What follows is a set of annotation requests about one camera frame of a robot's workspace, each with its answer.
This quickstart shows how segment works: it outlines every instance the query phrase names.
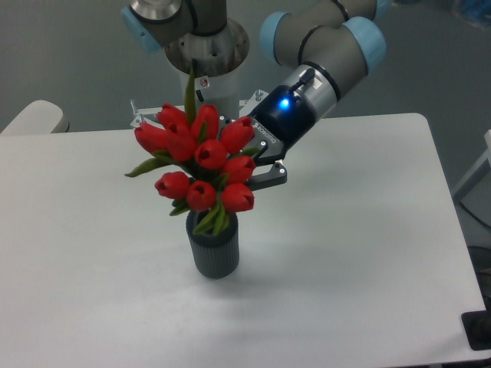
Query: white table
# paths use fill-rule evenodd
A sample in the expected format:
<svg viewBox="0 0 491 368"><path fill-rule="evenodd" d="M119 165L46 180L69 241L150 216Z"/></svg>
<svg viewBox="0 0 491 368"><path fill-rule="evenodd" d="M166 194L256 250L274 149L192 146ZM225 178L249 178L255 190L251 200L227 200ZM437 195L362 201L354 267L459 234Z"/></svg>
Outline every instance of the white table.
<svg viewBox="0 0 491 368"><path fill-rule="evenodd" d="M184 216L123 173L131 131L0 137L0 366L386 367L475 360L484 309L426 120L321 121L196 270Z"/></svg>

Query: flower vase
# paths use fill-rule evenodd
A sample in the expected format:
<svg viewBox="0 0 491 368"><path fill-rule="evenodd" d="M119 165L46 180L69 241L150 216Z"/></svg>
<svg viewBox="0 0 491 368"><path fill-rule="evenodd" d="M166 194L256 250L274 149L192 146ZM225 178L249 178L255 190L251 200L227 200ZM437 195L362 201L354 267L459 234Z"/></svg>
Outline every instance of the flower vase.
<svg viewBox="0 0 491 368"><path fill-rule="evenodd" d="M229 214L229 226L218 235L194 235L203 212L191 211L186 219L186 231L193 250L196 268L207 278L224 278L239 263L239 222L235 213Z"/></svg>

